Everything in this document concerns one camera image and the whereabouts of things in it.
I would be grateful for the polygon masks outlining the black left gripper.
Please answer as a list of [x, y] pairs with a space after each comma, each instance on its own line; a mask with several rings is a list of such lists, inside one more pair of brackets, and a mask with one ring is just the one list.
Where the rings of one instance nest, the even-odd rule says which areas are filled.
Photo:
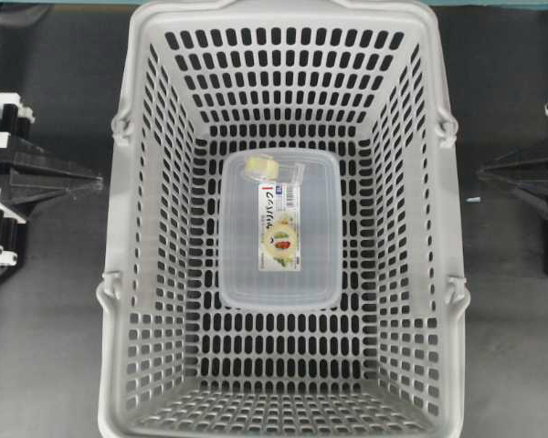
[[28, 141], [34, 122], [18, 93], [0, 92], [0, 285], [25, 262], [25, 218], [41, 204], [103, 188], [93, 170]]

